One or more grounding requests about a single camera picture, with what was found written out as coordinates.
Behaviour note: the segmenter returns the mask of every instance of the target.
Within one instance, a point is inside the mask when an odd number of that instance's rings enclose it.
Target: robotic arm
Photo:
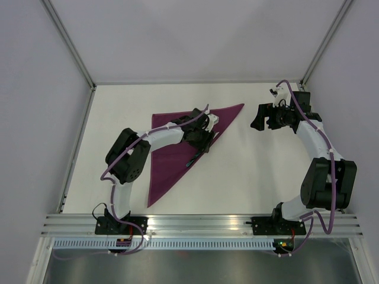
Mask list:
[[[201,115],[199,109],[194,109],[189,116],[183,116],[165,125],[167,130],[151,131],[149,135],[140,140],[122,157],[110,170],[121,185],[115,188],[115,210],[116,216],[125,217],[130,212],[130,194],[133,182],[140,176],[146,163],[148,155],[162,147],[187,142],[200,153],[208,153],[210,144],[215,136],[212,130],[219,121],[216,115],[204,113]],[[186,122],[197,118],[192,123]],[[124,129],[118,136],[105,161],[112,164],[120,154],[133,142],[142,137],[146,132],[134,132],[130,128]]]
[[[301,184],[299,196],[289,202],[278,204],[273,211],[271,222],[274,224],[283,220],[298,221],[300,216],[314,209],[319,211],[320,209],[330,210],[332,204],[330,148],[318,132],[320,130],[323,134],[325,133],[320,115],[311,112],[310,93],[293,92],[303,112],[301,113],[293,98],[291,98],[290,105],[286,104],[288,92],[282,87],[271,89],[270,92],[275,98],[274,103],[259,105],[258,114],[250,126],[258,131],[264,130],[266,117],[268,117],[269,129],[275,130],[290,126],[304,143],[312,159],[306,177]],[[304,119],[303,115],[317,127],[316,130]],[[352,193],[356,164],[344,160],[333,146],[331,149],[335,159],[336,209],[345,209],[349,205]]]

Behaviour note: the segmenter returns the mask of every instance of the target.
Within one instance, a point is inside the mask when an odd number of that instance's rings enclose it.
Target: white table surface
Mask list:
[[[124,128],[149,130],[152,114],[224,108],[244,103],[237,118],[197,164],[147,208],[150,157],[134,182],[134,214],[261,214],[300,193],[310,164],[292,129],[250,128],[259,104],[272,102],[273,83],[98,86],[70,183],[64,213],[90,213],[109,202],[111,184],[99,177],[105,156]]]

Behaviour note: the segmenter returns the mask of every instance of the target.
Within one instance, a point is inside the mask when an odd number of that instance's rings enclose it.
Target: folded cloth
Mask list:
[[[213,127],[216,133],[211,145],[217,141],[226,128],[237,117],[244,104],[230,106],[228,108],[212,109],[211,114],[219,117],[219,122]],[[157,128],[169,123],[188,112],[175,112],[170,114],[153,114],[152,128]],[[152,165],[150,175],[150,189],[147,207],[152,206],[164,194],[169,191],[183,175],[189,171],[203,154],[195,156],[197,150],[188,143],[183,142],[176,145],[168,145],[152,153]]]

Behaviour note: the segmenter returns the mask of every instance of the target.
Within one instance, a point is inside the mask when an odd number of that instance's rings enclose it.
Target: black wire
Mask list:
[[[94,208],[94,210],[92,210],[92,216],[96,219],[96,221],[99,221],[99,220],[98,220],[98,218],[96,218],[94,212],[95,212],[96,208],[98,208],[99,205],[101,205],[101,204],[104,204],[105,208],[107,208],[107,204],[105,204],[104,202],[102,202],[102,203],[99,203],[98,205],[96,205],[96,207]]]
[[[206,129],[208,127],[208,125],[209,125],[209,122],[210,122],[209,116],[208,115],[206,115],[206,116],[207,116],[207,118],[205,119],[205,121],[201,125],[202,129]]]
[[[281,100],[279,101],[279,107],[280,107],[280,103],[281,103],[282,101],[284,101],[284,106],[286,107],[286,106],[287,106],[287,103],[285,102],[285,99],[281,99]]]

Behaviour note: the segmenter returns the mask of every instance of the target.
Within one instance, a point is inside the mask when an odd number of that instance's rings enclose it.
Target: gray wall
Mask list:
[[[343,0],[52,0],[101,82],[300,79]]]
[[[0,283],[24,283],[89,95],[38,0],[0,9]]]
[[[378,11],[377,0],[355,1],[308,87],[335,147],[358,165],[350,209],[379,269]]]

